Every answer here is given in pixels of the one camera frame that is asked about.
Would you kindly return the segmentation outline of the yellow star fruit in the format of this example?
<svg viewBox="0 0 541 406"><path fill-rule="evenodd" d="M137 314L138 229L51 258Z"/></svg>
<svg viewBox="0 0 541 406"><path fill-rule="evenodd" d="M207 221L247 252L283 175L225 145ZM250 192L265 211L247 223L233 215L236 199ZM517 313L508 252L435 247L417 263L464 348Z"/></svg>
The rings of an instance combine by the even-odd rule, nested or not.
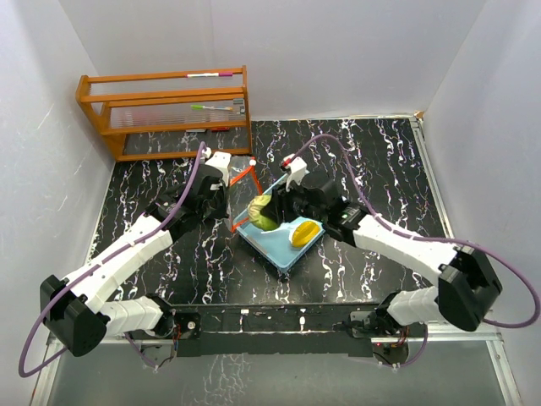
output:
<svg viewBox="0 0 541 406"><path fill-rule="evenodd" d="M300 249L310 243L321 231L317 222L308 220L299 223L291 232L290 243L293 248Z"/></svg>

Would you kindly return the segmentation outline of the clear zip top bag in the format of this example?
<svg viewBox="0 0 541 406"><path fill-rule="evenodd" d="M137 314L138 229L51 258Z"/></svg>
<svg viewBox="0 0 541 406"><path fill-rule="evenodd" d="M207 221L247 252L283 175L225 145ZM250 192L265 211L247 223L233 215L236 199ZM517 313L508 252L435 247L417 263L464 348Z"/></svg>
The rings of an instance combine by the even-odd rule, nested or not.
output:
<svg viewBox="0 0 541 406"><path fill-rule="evenodd" d="M250 201L263 194L255 166L256 161L252 156L231 157L228 166L227 224L232 233L248 221L247 207Z"/></svg>

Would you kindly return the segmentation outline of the green cabbage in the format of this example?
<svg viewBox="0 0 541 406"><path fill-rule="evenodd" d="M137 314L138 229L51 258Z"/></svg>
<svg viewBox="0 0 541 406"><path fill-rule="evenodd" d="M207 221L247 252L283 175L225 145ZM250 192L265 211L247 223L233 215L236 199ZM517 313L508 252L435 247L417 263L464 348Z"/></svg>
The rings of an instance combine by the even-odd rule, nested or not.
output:
<svg viewBox="0 0 541 406"><path fill-rule="evenodd" d="M263 214L263 209L271 202L270 195L255 196L247 207L249 222L263 232L274 231L279 228L276 221Z"/></svg>

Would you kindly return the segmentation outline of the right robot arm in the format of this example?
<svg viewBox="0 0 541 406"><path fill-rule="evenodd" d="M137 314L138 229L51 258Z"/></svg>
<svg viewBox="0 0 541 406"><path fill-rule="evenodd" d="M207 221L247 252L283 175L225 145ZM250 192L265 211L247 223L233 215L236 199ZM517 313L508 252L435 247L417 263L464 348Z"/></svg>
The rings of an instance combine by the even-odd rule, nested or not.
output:
<svg viewBox="0 0 541 406"><path fill-rule="evenodd" d="M355 328L394 336L415 323L446 321L474 332L502 291L487 255L465 244L426 241L341 195L324 173L275 187L261 211L276 224L305 217L337 241L372 251L420 274L429 287L389 294Z"/></svg>

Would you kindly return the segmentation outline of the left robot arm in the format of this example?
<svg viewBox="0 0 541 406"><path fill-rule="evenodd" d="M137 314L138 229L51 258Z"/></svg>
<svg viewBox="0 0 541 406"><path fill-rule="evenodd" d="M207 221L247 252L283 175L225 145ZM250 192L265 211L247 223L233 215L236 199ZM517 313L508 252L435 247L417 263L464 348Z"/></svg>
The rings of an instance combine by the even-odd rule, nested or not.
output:
<svg viewBox="0 0 541 406"><path fill-rule="evenodd" d="M147 261L168 250L207 220L229 214L228 154L199 165L194 180L159 195L135 223L88 265L40 286L43 323L75 357L88 354L104 337L144 331L169 337L172 307L156 294L113 301L117 288Z"/></svg>

